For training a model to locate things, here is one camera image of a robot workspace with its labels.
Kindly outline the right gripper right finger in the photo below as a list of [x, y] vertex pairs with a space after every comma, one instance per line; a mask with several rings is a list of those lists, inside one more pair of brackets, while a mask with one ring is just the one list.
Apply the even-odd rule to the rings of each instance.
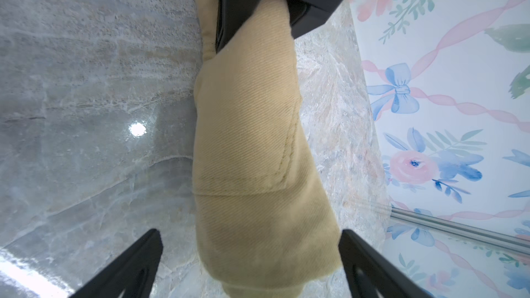
[[352, 230], [342, 231], [338, 248], [352, 297], [430, 297]]

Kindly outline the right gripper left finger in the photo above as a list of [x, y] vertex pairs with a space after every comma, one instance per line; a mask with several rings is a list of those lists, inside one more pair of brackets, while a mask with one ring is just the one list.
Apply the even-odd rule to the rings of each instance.
[[160, 231], [150, 229], [71, 297], [149, 297], [162, 253]]

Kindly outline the khaki long pants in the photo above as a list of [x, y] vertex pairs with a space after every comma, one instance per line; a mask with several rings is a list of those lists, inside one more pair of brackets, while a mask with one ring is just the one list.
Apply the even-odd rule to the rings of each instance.
[[195, 0], [197, 250], [230, 297], [298, 297], [341, 266], [340, 229], [300, 121], [287, 0], [261, 0], [221, 50], [218, 0]]

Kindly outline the left aluminium corner post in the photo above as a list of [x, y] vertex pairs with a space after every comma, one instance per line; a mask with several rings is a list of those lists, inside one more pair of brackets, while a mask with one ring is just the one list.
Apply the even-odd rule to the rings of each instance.
[[391, 209], [391, 218], [406, 222], [412, 226], [440, 231], [441, 233], [456, 236], [464, 240], [476, 241], [481, 244], [494, 246], [504, 251], [529, 256], [529, 241], [521, 238], [394, 207]]

